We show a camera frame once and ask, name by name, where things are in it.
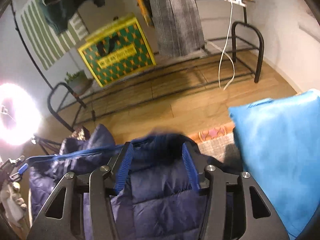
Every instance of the plant pot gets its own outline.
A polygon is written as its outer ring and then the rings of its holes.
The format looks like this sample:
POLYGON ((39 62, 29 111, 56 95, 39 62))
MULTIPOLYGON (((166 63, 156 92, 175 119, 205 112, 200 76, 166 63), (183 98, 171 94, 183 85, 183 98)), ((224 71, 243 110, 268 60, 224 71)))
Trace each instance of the plant pot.
POLYGON ((85 75, 84 70, 81 70, 79 76, 70 81, 68 86, 71 87, 77 95, 82 95, 88 89, 89 83, 90 80, 85 75))

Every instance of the striped towel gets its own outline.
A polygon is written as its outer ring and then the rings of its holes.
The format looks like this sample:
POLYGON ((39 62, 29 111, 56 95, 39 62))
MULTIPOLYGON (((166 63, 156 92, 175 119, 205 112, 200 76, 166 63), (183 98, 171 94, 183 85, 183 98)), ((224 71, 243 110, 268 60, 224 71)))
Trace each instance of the striped towel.
POLYGON ((20 11, 23 28, 45 70, 74 47, 88 31, 76 13, 68 23, 68 30, 56 35, 46 23, 39 7, 39 0, 29 0, 20 11))
POLYGON ((204 46, 195 0, 150 0, 159 54, 186 56, 204 46))

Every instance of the metal screw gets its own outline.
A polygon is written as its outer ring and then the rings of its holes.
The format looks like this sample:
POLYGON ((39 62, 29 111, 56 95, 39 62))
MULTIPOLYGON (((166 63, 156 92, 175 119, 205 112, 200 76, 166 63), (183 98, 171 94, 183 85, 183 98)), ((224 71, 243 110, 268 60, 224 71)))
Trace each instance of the metal screw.
POLYGON ((65 177, 66 177, 67 179, 72 179, 74 175, 75 175, 75 174, 74 174, 73 172, 68 172, 68 173, 65 175, 65 177))
POLYGON ((244 172, 242 172, 242 177, 244 177, 244 178, 248 179, 248 178, 250 178, 250 177, 251 177, 251 175, 250 175, 250 173, 248 173, 248 172, 244 171, 244 172))
POLYGON ((208 166, 207 166, 207 170, 208 170, 208 171, 215 171, 215 170, 216 170, 216 167, 213 166, 213 165, 208 165, 208 166))
POLYGON ((107 172, 109 170, 110 170, 110 167, 108 165, 104 165, 100 167, 100 171, 107 172))

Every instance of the light blue fabric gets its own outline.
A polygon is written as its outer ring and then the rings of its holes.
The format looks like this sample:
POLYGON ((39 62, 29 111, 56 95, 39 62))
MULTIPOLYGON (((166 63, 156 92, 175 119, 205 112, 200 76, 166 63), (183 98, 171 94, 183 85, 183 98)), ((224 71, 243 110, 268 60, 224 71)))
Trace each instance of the light blue fabric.
POLYGON ((320 97, 308 91, 229 108, 244 168, 295 239, 320 203, 320 97))

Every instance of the curved metal leg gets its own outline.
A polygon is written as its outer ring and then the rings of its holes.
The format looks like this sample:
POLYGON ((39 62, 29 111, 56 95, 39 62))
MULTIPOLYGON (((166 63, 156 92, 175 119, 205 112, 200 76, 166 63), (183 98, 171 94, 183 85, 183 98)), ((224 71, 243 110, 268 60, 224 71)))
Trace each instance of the curved metal leg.
POLYGON ((71 127, 65 120, 63 120, 56 111, 53 110, 52 106, 51 106, 51 98, 53 96, 53 94, 55 93, 55 91, 57 90, 57 88, 59 86, 64 86, 66 89, 68 89, 68 91, 70 92, 71 95, 73 95, 73 97, 78 101, 78 103, 81 105, 80 107, 83 107, 83 108, 86 108, 87 105, 77 96, 75 96, 75 93, 74 91, 64 82, 60 82, 58 83, 54 88, 53 90, 50 92, 49 96, 48 96, 48 99, 47 99, 47 105, 48 105, 48 109, 50 111, 50 113, 60 122, 63 124, 63 126, 65 128, 67 128, 69 131, 71 132, 74 132, 75 130, 73 129, 73 127, 71 127))
POLYGON ((236 52, 235 52, 236 51, 236 26, 238 24, 254 30, 255 33, 257 34, 258 38, 259 38, 259 55, 258 55, 257 69, 256 69, 256 72, 255 72, 255 77, 254 77, 254 82, 258 83, 259 82, 259 78, 260 78, 262 61, 263 61, 263 53, 264 53, 263 36, 262 36, 261 32, 255 26, 253 26, 253 25, 251 25, 249 23, 235 21, 232 24, 232 28, 231 28, 232 50, 234 51, 234 52, 232 52, 232 60, 233 60, 233 62, 236 62, 236 52))

